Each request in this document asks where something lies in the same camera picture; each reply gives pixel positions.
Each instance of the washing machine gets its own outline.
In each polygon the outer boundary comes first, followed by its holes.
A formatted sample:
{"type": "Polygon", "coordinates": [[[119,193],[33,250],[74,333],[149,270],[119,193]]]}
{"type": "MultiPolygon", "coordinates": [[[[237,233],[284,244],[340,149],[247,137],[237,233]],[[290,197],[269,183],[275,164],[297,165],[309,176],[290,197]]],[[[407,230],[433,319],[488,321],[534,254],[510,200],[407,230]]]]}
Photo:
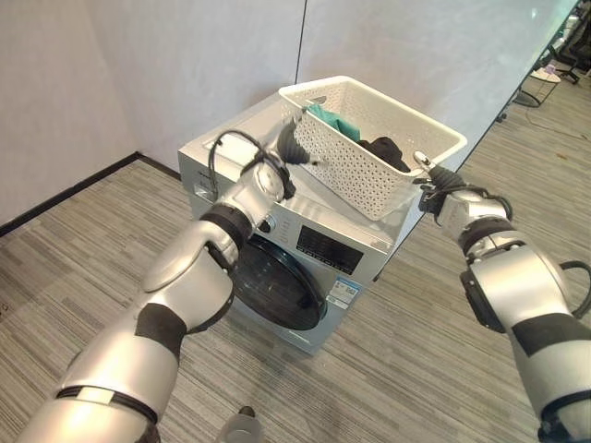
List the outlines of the washing machine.
{"type": "MultiPolygon", "coordinates": [[[[221,126],[179,151],[182,182],[195,218],[211,205],[209,146],[223,129],[264,137],[272,106],[221,126]]],[[[255,149],[223,138],[215,169],[220,194],[240,175],[255,149]]],[[[299,166],[290,166],[295,196],[275,204],[231,271],[239,310],[307,353],[316,352],[363,296],[392,255],[394,241],[299,166]]]]}

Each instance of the silver robot arm segment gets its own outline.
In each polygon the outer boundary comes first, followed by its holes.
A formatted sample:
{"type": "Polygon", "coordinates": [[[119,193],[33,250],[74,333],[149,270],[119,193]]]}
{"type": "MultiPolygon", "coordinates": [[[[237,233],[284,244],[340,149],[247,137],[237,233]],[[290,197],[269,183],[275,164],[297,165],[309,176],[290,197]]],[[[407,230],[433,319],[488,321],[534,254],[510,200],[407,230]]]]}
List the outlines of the silver robot arm segment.
{"type": "MultiPolygon", "coordinates": [[[[293,191],[283,162],[271,152],[258,154],[162,252],[135,303],[73,360],[18,442],[160,441],[156,423],[175,386],[181,341],[226,313],[233,300],[227,271],[239,249],[271,206],[293,191]]],[[[259,422],[246,410],[218,441],[260,439],[259,422]]]]}
{"type": "Polygon", "coordinates": [[[545,442],[591,441],[591,329],[569,311],[562,270],[513,229],[504,198],[417,152],[419,207],[464,251],[460,280],[477,320],[507,333],[545,442]]]}

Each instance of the white wall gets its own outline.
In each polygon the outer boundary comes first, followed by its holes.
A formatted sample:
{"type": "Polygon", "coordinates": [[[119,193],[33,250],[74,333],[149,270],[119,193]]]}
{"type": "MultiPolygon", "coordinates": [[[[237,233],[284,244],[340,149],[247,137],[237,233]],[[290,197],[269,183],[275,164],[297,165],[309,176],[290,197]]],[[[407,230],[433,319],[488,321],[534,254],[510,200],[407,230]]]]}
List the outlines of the white wall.
{"type": "Polygon", "coordinates": [[[0,2],[0,225],[138,148],[85,6],[0,2]]]}
{"type": "Polygon", "coordinates": [[[176,151],[296,78],[303,0],[87,0],[141,151],[176,151]]]}
{"type": "Polygon", "coordinates": [[[446,161],[456,169],[575,3],[308,0],[297,81],[351,76],[456,129],[468,139],[446,161]]]}

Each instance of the white plastic basket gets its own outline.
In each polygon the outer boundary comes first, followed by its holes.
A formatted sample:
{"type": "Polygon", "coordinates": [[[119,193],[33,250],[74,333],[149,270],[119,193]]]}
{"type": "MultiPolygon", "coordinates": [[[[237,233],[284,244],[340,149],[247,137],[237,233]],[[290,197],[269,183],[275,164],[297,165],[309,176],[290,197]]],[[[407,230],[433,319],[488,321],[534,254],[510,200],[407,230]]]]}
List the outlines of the white plastic basket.
{"type": "Polygon", "coordinates": [[[441,162],[466,144],[463,135],[349,77],[301,83],[281,88],[279,93],[285,99],[283,117],[313,102],[321,103],[323,109],[357,126],[362,139],[372,142],[389,137],[403,152],[408,167],[415,168],[402,173],[315,115],[304,113],[295,139],[310,154],[322,158],[319,165],[304,167],[373,221],[416,194],[412,181],[422,170],[413,161],[415,150],[441,162]]]}

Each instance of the clothing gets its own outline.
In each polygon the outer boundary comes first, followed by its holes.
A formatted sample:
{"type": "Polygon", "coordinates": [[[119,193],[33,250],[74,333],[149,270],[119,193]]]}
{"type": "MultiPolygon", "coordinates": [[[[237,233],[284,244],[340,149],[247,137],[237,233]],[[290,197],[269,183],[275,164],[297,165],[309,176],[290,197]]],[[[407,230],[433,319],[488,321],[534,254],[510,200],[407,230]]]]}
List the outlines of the clothing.
{"type": "Polygon", "coordinates": [[[317,103],[311,104],[307,110],[309,113],[316,115],[320,120],[333,127],[344,136],[351,138],[355,143],[361,139],[359,128],[345,122],[339,114],[326,111],[317,103]]]}
{"type": "Polygon", "coordinates": [[[398,171],[410,173],[410,168],[403,161],[403,153],[396,144],[387,137],[376,138],[369,143],[366,140],[359,140],[357,144],[381,160],[387,162],[398,171]]]}

